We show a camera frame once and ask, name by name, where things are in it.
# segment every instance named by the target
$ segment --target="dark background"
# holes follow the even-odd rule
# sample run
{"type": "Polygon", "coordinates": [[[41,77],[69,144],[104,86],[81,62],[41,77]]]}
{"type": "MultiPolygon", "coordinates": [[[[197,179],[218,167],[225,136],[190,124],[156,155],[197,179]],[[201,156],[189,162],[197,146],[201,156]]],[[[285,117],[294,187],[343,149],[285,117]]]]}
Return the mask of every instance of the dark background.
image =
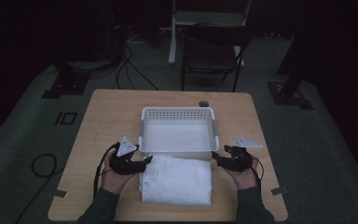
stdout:
{"type": "MultiPolygon", "coordinates": [[[[183,0],[178,7],[213,10],[221,4],[203,2],[183,0]]],[[[73,61],[98,58],[90,33],[99,29],[87,25],[84,3],[0,1],[0,125],[34,77],[52,64],[57,50],[73,61]]],[[[119,11],[112,21],[125,29],[158,39],[158,28],[170,26],[171,1],[113,3],[119,11]]],[[[227,10],[235,11],[236,4],[241,1],[227,10]]],[[[317,86],[358,161],[358,0],[254,0],[248,24],[258,36],[294,36],[279,74],[317,86]]]]}

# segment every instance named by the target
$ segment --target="hand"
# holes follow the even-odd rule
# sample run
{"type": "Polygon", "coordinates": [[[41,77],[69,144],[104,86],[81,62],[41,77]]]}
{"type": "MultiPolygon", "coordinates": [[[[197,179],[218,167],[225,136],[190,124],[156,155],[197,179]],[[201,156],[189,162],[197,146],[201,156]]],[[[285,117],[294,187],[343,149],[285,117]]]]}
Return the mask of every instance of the hand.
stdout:
{"type": "Polygon", "coordinates": [[[112,154],[113,152],[107,154],[104,159],[101,188],[106,189],[115,194],[120,194],[121,191],[124,189],[124,186],[126,186],[127,182],[129,182],[129,180],[135,175],[119,175],[115,171],[111,170],[109,166],[109,161],[112,157],[112,154]]]}
{"type": "MultiPolygon", "coordinates": [[[[252,167],[255,171],[257,171],[257,160],[252,160],[252,167]]],[[[257,187],[257,181],[256,179],[258,176],[255,176],[255,173],[252,171],[252,169],[247,169],[243,171],[242,173],[237,171],[230,171],[228,169],[225,169],[225,171],[231,176],[231,178],[234,180],[235,186],[237,189],[249,189],[252,187],[257,187]]]]}

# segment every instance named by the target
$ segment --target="black sleeve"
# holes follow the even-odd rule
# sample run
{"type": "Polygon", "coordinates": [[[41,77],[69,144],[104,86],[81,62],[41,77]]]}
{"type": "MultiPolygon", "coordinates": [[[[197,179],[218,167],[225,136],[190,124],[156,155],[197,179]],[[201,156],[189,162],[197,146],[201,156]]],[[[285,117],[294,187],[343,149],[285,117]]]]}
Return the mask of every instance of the black sleeve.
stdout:
{"type": "Polygon", "coordinates": [[[238,190],[237,224],[275,223],[274,216],[264,207],[258,187],[238,190]]]}
{"type": "Polygon", "coordinates": [[[113,223],[116,214],[117,203],[120,195],[98,189],[92,204],[81,216],[77,223],[79,224],[104,224],[113,223]]]}

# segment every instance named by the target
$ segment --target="chair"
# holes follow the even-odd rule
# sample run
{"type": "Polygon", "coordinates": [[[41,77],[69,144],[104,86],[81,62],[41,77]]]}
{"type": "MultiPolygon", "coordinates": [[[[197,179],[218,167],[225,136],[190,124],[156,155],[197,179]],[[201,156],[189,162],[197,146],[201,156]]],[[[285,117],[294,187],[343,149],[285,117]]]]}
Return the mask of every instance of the chair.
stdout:
{"type": "Polygon", "coordinates": [[[247,26],[220,26],[196,23],[186,29],[182,60],[182,91],[186,73],[222,74],[224,81],[235,72],[232,91],[235,91],[241,70],[242,54],[254,32],[247,26]],[[236,54],[234,47],[240,47],[236,54]]]}

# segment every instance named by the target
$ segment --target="white towel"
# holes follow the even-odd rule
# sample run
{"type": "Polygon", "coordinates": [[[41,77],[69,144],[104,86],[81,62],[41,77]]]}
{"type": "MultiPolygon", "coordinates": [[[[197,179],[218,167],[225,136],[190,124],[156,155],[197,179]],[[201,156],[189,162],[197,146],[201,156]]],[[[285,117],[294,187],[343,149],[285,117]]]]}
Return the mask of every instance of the white towel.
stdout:
{"type": "Polygon", "coordinates": [[[140,182],[145,203],[211,205],[211,164],[207,161],[153,156],[140,182]]]}

